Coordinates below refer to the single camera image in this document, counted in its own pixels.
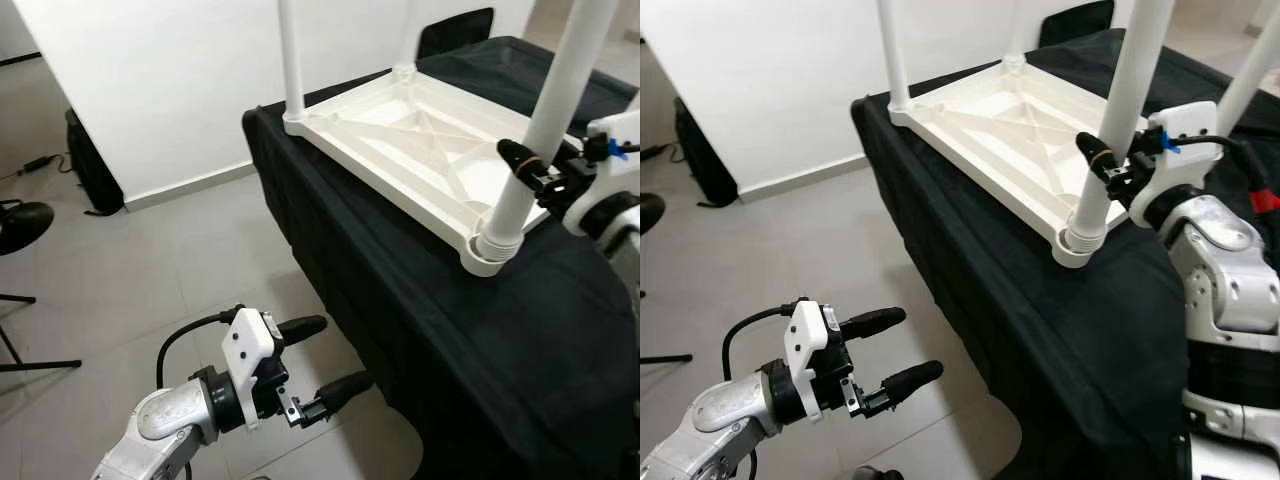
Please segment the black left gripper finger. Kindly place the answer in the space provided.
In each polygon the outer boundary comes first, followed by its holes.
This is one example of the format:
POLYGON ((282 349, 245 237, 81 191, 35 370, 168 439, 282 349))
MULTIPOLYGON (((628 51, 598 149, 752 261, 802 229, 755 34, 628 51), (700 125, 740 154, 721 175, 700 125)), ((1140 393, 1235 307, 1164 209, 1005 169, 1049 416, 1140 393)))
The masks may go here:
POLYGON ((278 323, 276 330, 279 335, 276 337, 276 348, 283 349, 307 340, 310 337, 324 332, 326 326, 328 319, 323 315, 308 315, 278 323))
POLYGON ((333 415, 344 408, 356 396, 370 390, 375 385, 371 372, 353 372, 325 387, 321 387, 311 402, 300 407, 300 426, 310 428, 323 420, 329 420, 333 415))
POLYGON ((943 372, 945 366, 937 360, 925 361, 896 372, 886 378, 878 390, 865 397, 861 413, 870 419, 886 410, 895 410, 913 393, 940 379, 943 372))
POLYGON ((901 307, 877 308, 851 316, 838 324, 841 342, 878 335, 904 323, 906 317, 908 312, 901 307))

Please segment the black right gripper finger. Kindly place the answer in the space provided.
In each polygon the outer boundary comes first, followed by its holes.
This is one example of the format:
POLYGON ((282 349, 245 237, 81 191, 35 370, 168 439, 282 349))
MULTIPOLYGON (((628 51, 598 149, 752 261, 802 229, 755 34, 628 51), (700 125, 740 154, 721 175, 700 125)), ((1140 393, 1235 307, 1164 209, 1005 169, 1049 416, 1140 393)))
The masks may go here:
POLYGON ((545 188, 543 178, 548 173, 541 156, 513 140, 499 140, 497 152, 511 169, 512 177, 534 193, 545 188))
POLYGON ((1088 132, 1075 136, 1075 146, 1088 164, 1089 172, 1103 184, 1123 180, 1123 165, 1115 152, 1098 137, 1088 132))

